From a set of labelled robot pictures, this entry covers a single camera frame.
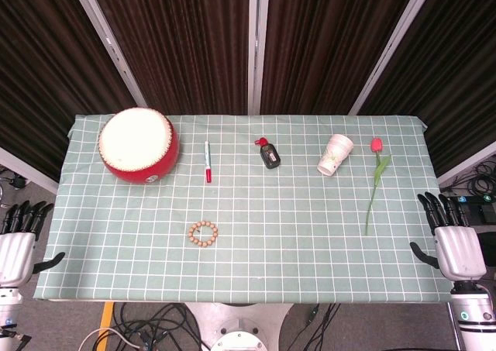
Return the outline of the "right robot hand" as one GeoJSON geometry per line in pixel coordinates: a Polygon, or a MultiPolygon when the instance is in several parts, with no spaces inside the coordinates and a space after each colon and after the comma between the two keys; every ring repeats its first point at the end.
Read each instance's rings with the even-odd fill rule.
{"type": "Polygon", "coordinates": [[[425,211],[436,255],[427,255],[411,242],[414,255],[452,282],[481,279],[487,273],[481,245],[461,203],[456,198],[430,192],[417,197],[425,211]]]}

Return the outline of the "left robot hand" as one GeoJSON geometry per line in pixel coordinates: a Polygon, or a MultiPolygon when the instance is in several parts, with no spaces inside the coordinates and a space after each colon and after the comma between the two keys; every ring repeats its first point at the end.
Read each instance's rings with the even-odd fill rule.
{"type": "Polygon", "coordinates": [[[1,287],[19,288],[32,275],[55,267],[65,257],[58,253],[53,259],[35,262],[36,244],[53,203],[29,201],[14,204],[5,213],[1,224],[1,287]]]}

